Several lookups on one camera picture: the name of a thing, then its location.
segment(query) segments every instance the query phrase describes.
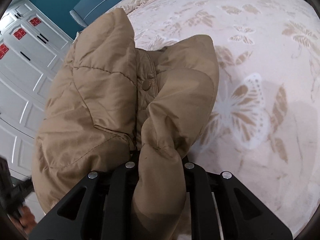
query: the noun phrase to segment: hand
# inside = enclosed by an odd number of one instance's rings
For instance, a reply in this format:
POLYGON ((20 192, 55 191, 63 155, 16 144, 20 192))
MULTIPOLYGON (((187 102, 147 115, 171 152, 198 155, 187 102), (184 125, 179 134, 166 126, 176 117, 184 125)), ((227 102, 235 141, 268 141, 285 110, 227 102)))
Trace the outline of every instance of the hand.
POLYGON ((30 232, 33 230, 33 228, 37 225, 35 216, 31 213, 30 208, 26 206, 23 206, 20 209, 20 212, 22 215, 20 218, 21 224, 12 217, 10 217, 10 220, 23 235, 25 234, 29 235, 30 232))

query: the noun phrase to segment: puffer jacket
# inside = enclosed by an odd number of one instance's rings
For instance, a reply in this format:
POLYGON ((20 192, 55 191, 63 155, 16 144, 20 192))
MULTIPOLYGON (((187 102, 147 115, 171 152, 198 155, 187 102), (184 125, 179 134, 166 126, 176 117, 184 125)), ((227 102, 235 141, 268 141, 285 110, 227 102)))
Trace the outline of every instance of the puffer jacket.
POLYGON ((122 9, 102 15, 80 34, 52 83, 32 167, 43 210, 90 171, 111 171, 137 149, 134 239, 169 239, 186 198, 181 159, 206 126, 218 80, 209 36, 145 51, 135 48, 122 9))

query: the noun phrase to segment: white butterfly pattern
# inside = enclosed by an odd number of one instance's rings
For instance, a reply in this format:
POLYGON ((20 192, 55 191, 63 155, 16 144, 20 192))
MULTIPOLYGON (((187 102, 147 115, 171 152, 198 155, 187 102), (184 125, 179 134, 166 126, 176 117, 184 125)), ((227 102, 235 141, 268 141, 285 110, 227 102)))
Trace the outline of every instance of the white butterfly pattern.
POLYGON ((254 42, 253 40, 249 39, 249 37, 247 37, 246 35, 244 35, 245 33, 254 33, 255 30, 250 29, 250 28, 245 28, 239 25, 233 25, 233 27, 241 33, 241 35, 235 35, 229 38, 229 41, 236 41, 236 42, 243 42, 245 44, 249 44, 249 45, 253 45, 254 42))
POLYGON ((254 149, 267 139, 270 119, 265 111, 265 98, 262 93, 262 78, 258 73, 246 77, 229 95, 219 91, 209 124, 201 142, 208 143, 217 136, 231 131, 237 141, 247 149, 254 149))

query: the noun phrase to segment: silver bolt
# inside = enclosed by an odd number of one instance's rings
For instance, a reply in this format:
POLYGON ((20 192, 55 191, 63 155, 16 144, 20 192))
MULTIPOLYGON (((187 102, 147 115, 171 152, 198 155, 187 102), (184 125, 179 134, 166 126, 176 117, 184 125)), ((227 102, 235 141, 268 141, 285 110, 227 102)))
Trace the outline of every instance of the silver bolt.
POLYGON ((88 174, 88 178, 89 178, 89 179, 95 179, 96 177, 98 177, 98 173, 96 173, 95 171, 91 171, 91 172, 88 174))
POLYGON ((127 163, 125 164, 125 166, 126 166, 127 168, 131 169, 131 168, 133 168, 133 167, 135 166, 135 163, 134 163, 134 162, 127 162, 127 163))
POLYGON ((229 171, 225 171, 222 173, 222 177, 225 179, 230 179, 232 177, 232 174, 229 171))
POLYGON ((186 163, 184 166, 188 170, 191 170, 191 169, 193 169, 195 167, 195 165, 193 163, 186 163))

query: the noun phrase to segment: snap button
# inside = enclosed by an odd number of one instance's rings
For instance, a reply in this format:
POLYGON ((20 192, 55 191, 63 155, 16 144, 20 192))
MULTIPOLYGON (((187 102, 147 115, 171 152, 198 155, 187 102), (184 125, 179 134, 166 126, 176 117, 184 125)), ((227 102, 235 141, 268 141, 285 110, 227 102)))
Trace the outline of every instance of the snap button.
POLYGON ((151 88, 151 80, 145 80, 143 83, 142 83, 142 89, 144 91, 147 91, 151 88))

